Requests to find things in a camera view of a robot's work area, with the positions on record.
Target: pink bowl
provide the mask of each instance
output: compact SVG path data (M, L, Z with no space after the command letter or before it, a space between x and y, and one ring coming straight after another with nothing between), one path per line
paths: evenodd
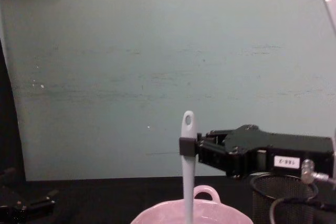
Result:
M242 212L221 203L218 193L210 186L194 188L194 198L208 193L212 200L194 199L194 224L253 224ZM184 200L159 203L141 214L131 224L184 224Z

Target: mesh basket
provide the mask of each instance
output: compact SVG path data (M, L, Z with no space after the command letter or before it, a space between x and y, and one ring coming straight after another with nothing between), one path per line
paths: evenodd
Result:
M297 177L264 174L251 180L253 188L253 222L269 224L269 209L279 198L314 198L318 189L314 184L306 185ZM312 224L314 209L311 207L284 204L277 205L275 221L280 224Z

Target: bowl handle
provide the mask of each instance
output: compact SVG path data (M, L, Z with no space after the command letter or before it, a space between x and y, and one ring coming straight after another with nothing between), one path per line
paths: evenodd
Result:
M214 202L221 203L221 199L219 198L219 195L218 195L217 191L214 188L212 188L211 186L196 186L194 188L194 198L199 193L210 194L210 196L212 197L212 200Z

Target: white label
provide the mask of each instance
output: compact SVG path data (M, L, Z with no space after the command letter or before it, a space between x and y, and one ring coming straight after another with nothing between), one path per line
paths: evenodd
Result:
M299 169L300 168L300 158L298 158L298 157L275 156L274 157L274 166L291 168L291 169Z

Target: black cable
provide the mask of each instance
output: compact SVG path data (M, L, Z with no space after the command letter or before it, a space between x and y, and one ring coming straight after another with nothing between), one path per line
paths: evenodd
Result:
M275 217L274 217L275 207L282 202L290 203L290 204L306 205L306 206L314 207L322 211L336 213L336 205L333 205L333 204L327 204L327 203L320 202L318 200L304 199L304 198L280 198L280 199L275 200L272 203L271 207L269 208L269 220L271 224L276 224Z

